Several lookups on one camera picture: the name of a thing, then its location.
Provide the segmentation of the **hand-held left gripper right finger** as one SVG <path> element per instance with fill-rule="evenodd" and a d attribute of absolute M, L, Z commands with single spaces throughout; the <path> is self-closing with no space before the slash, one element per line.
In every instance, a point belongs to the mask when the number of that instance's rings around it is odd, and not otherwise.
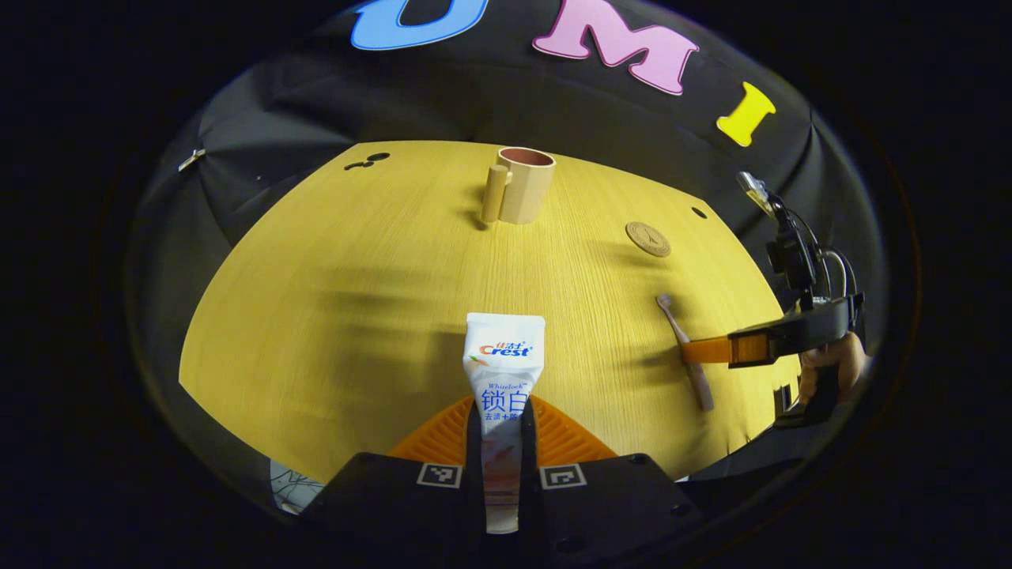
<path fill-rule="evenodd" d="M 539 398 L 521 432 L 525 567 L 614 567 L 700 526 L 701 509 L 647 454 L 615 454 Z"/>

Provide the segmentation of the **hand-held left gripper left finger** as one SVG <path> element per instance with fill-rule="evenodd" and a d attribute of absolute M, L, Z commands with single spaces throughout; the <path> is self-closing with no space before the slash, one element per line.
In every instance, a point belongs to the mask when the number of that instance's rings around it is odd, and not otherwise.
<path fill-rule="evenodd" d="M 478 568 L 485 537 L 480 426 L 463 398 L 389 454 L 361 451 L 303 511 L 345 568 Z"/>

